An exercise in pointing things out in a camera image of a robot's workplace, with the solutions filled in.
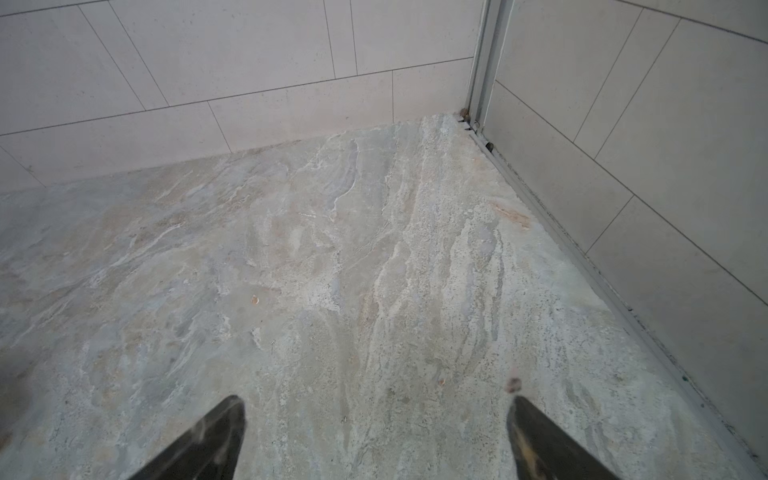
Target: floor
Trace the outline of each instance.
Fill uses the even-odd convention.
[[[514,478],[502,387],[622,478],[736,478],[448,116],[0,197],[0,472],[127,478],[224,396],[237,478]]]

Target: tiled wall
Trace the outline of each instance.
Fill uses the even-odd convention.
[[[516,1],[484,134],[768,458],[768,2],[640,3]]]
[[[457,111],[482,0],[0,0],[0,192]]]

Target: stone floor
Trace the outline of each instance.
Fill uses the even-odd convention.
[[[0,197],[0,476],[514,478],[510,372],[623,478],[723,451],[450,117]]]

